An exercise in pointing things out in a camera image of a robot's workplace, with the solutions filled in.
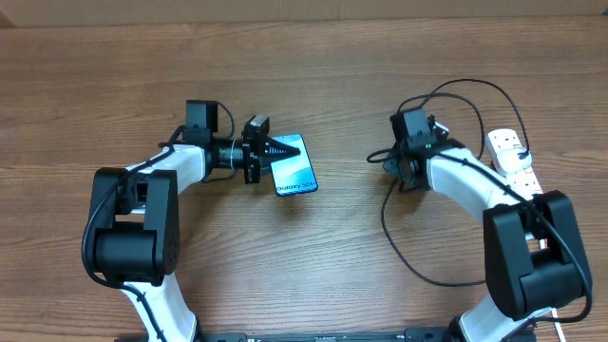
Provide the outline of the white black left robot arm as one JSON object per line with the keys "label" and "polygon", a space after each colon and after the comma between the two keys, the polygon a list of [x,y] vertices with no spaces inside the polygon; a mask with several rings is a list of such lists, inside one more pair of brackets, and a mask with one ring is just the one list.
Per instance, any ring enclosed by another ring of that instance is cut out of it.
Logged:
{"label": "white black left robot arm", "polygon": [[93,179],[81,256],[87,275],[131,300],[148,341],[201,341],[204,334],[189,310],[175,270],[180,255],[179,195],[208,182],[214,169],[244,174],[257,183],[273,162],[304,150],[269,137],[270,121],[255,115],[240,138],[218,136],[218,101],[189,100],[186,118],[160,153],[124,168],[103,167]]}

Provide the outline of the Samsung Galaxy smartphone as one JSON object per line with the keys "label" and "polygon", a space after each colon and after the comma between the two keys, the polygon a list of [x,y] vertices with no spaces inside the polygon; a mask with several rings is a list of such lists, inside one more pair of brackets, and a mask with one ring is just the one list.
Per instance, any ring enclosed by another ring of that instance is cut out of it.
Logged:
{"label": "Samsung Galaxy smartphone", "polygon": [[275,140],[296,147],[300,152],[297,156],[270,164],[275,193],[279,197],[286,197],[316,191],[318,184],[303,137],[300,134],[292,134],[277,136]]}

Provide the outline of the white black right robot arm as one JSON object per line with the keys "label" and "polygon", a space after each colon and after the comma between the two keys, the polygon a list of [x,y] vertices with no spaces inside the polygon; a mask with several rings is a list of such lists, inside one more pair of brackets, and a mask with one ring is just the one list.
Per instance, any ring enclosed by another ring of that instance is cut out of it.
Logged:
{"label": "white black right robot arm", "polygon": [[584,298],[592,277],[570,199],[560,191],[531,194],[485,166],[421,108],[390,117],[395,144],[384,167],[411,190],[433,190],[459,203],[484,229],[487,295],[446,327],[407,328],[407,341],[533,341],[534,325]]}

